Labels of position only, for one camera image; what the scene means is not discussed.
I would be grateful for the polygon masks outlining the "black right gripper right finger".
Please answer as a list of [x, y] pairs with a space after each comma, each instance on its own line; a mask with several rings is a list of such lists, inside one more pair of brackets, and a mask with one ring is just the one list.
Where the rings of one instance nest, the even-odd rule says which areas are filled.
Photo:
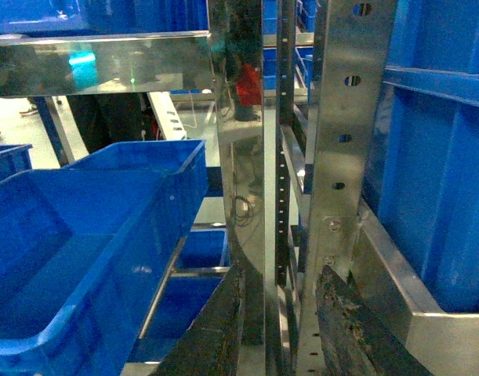
[[329, 266], [315, 298], [328, 375], [430, 375]]

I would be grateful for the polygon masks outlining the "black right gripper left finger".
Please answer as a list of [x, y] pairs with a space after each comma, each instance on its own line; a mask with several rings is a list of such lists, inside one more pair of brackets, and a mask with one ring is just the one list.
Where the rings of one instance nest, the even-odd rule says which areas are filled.
[[153, 375], [236, 375], [245, 316], [245, 270], [234, 262]]

